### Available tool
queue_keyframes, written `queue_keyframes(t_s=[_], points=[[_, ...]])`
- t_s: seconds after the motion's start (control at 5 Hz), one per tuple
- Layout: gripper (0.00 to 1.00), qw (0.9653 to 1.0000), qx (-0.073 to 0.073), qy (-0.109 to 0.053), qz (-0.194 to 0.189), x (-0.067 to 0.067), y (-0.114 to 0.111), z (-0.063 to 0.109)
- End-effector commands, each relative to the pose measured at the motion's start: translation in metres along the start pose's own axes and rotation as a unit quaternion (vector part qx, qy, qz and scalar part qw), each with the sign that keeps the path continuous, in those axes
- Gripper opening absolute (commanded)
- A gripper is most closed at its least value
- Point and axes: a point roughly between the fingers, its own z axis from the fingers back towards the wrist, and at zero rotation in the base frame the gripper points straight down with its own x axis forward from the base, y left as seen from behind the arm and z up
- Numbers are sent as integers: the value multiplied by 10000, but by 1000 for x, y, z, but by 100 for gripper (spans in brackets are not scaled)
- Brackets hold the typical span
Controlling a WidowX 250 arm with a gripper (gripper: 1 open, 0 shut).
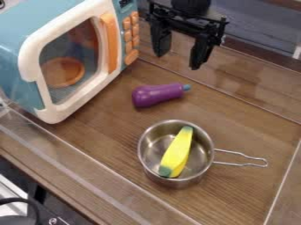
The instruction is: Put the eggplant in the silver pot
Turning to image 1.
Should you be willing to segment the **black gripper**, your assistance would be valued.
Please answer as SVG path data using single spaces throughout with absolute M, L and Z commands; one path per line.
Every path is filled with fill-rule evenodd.
M 149 0 L 150 37 L 154 54 L 162 57 L 170 51 L 171 30 L 198 35 L 190 50 L 190 68 L 200 69 L 222 38 L 228 18 L 210 9 L 212 0 Z

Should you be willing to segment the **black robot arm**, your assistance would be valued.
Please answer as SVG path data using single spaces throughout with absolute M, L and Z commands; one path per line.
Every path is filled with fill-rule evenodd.
M 210 9 L 212 0 L 170 0 L 170 6 L 149 0 L 146 20 L 154 54 L 162 57 L 171 49 L 171 32 L 190 36 L 196 42 L 190 49 L 190 69 L 208 62 L 214 46 L 225 39 L 228 17 Z

